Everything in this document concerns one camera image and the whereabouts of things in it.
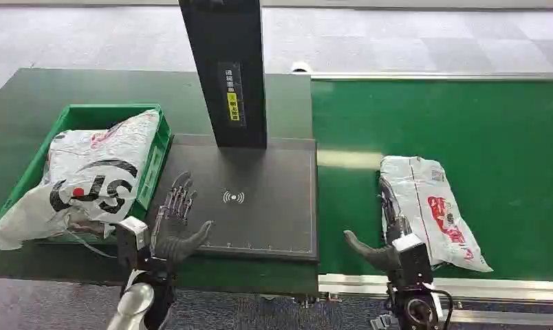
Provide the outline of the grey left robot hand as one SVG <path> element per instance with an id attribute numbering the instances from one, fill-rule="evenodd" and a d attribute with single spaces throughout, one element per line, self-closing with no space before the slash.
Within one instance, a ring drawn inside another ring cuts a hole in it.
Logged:
<path id="1" fill-rule="evenodd" d="M 169 226 L 173 220 L 186 224 L 197 191 L 192 190 L 191 172 L 180 173 L 171 184 L 164 201 L 158 206 L 150 229 L 149 256 L 144 262 L 148 270 L 172 274 L 177 266 L 206 242 L 213 221 L 205 221 L 196 233 L 181 239 L 173 236 Z"/>

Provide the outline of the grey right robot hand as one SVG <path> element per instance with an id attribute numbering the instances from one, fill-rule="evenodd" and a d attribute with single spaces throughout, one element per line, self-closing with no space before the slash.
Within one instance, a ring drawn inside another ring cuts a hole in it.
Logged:
<path id="1" fill-rule="evenodd" d="M 392 242 L 411 233 L 411 226 L 398 203 L 398 199 L 385 179 L 380 179 L 380 198 L 382 207 L 382 225 L 384 247 L 373 248 L 360 241 L 351 230 L 344 230 L 343 235 L 347 244 L 374 268 L 382 271 L 394 271 L 400 267 L 396 248 Z"/>

